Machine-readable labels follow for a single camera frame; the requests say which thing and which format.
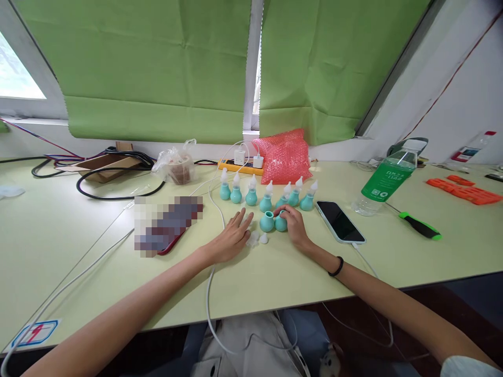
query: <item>green curtain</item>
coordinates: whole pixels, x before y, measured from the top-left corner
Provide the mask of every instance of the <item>green curtain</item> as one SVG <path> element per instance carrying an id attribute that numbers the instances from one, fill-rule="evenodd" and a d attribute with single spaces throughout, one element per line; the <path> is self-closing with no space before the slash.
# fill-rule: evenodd
<path id="1" fill-rule="evenodd" d="M 75 137 L 232 143 L 250 1 L 23 0 Z"/>
<path id="2" fill-rule="evenodd" d="M 260 135 L 351 139 L 429 0 L 265 0 Z"/>

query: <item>screwdriver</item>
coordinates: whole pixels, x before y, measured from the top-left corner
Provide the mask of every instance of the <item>screwdriver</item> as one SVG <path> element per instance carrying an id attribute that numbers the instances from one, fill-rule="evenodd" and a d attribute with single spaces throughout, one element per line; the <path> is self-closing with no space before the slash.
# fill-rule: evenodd
<path id="1" fill-rule="evenodd" d="M 409 215 L 408 212 L 400 212 L 391 204 L 388 204 L 386 202 L 384 204 L 386 204 L 388 207 L 398 212 L 398 217 L 407 221 L 417 232 L 419 232 L 423 236 L 434 239 L 436 241 L 442 239 L 442 235 L 439 233 L 439 231 L 433 228 L 431 225 L 428 225 L 427 223 L 423 223 L 422 221 L 413 218 L 412 216 Z"/>

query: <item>light green desk surface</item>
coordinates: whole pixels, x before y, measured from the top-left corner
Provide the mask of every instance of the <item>light green desk surface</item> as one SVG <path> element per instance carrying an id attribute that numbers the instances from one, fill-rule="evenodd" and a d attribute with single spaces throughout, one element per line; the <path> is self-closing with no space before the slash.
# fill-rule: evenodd
<path id="1" fill-rule="evenodd" d="M 18 198 L 0 201 L 0 290 L 3 299 L 0 341 L 3 345 L 17 334 L 127 204 L 124 201 L 98 202 L 82 196 L 74 188 L 78 175 L 35 180 L 29 172 L 33 162 L 9 165 L 0 165 L 0 183 L 10 179 L 27 192 Z M 158 201 L 189 195 L 201 182 L 213 176 L 215 167 L 196 169 L 199 172 L 197 182 L 186 186 L 167 184 L 156 194 Z M 477 187 L 503 194 L 502 183 L 483 177 L 490 172 L 486 167 L 476 169 L 463 177 L 475 181 Z M 371 173 L 346 162 L 317 162 L 311 171 L 314 177 L 304 184 L 301 197 L 305 195 L 306 186 L 318 179 L 315 199 L 335 201 L 345 210 L 367 238 L 367 244 L 360 247 L 361 252 L 385 282 L 395 287 L 408 287 L 503 270 L 500 236 L 503 203 L 476 206 L 425 183 L 429 178 L 445 179 L 451 172 L 432 166 L 418 169 L 389 201 L 399 210 L 408 211 L 436 227 L 443 239 L 432 241 L 416 233 L 386 207 L 374 217 L 363 217 L 351 210 L 351 201 Z M 244 196 L 249 176 L 241 174 L 241 177 Z M 95 184 L 96 188 L 86 183 L 84 188 L 99 194 L 124 195 L 146 184 L 152 189 L 158 183 L 145 175 L 129 180 L 119 178 L 101 187 Z M 218 180 L 214 187 L 212 196 L 227 222 L 245 204 L 220 200 Z M 280 197 L 282 189 L 283 186 L 275 186 L 273 202 Z M 257 188 L 259 199 L 264 191 L 265 186 Z M 222 230 L 222 223 L 218 210 L 205 192 L 207 184 L 196 193 L 204 195 L 203 219 L 187 230 L 168 255 L 141 258 L 134 250 L 131 235 L 68 288 L 42 316 L 42 320 L 62 320 L 43 346 L 60 343 L 119 299 L 214 238 Z M 255 213 L 253 229 L 257 229 L 262 213 L 258 206 L 246 207 L 247 211 Z M 307 233 L 318 245 L 370 272 L 350 245 L 335 241 L 315 209 L 302 213 Z M 134 209 L 126 209 L 60 287 L 133 226 Z M 145 329 L 205 321 L 209 272 L 203 271 L 178 292 Z M 245 250 L 232 262 L 217 267 L 210 291 L 210 312 L 212 318 L 221 318 L 351 295 L 341 283 L 296 251 L 286 232 L 273 231 L 268 244 Z"/>

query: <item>sleeve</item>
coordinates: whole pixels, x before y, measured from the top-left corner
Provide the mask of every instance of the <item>sleeve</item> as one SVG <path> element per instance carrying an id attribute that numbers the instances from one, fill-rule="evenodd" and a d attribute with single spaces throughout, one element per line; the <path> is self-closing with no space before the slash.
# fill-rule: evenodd
<path id="1" fill-rule="evenodd" d="M 440 377 L 503 377 L 500 370 L 466 356 L 451 356 L 444 361 Z"/>

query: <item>yellow power strip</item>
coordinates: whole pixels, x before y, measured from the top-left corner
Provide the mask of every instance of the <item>yellow power strip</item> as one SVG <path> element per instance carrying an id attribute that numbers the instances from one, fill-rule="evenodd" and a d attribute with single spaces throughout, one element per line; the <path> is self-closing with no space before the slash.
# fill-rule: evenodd
<path id="1" fill-rule="evenodd" d="M 238 169 L 241 168 L 241 165 L 235 165 L 234 160 L 222 159 L 222 160 L 220 160 L 220 165 L 218 166 L 218 168 L 219 169 L 227 168 L 228 171 L 238 171 Z M 254 168 L 253 163 L 249 162 L 249 163 L 245 164 L 239 172 L 246 173 L 246 174 L 263 175 L 264 170 L 259 169 L 259 168 Z"/>

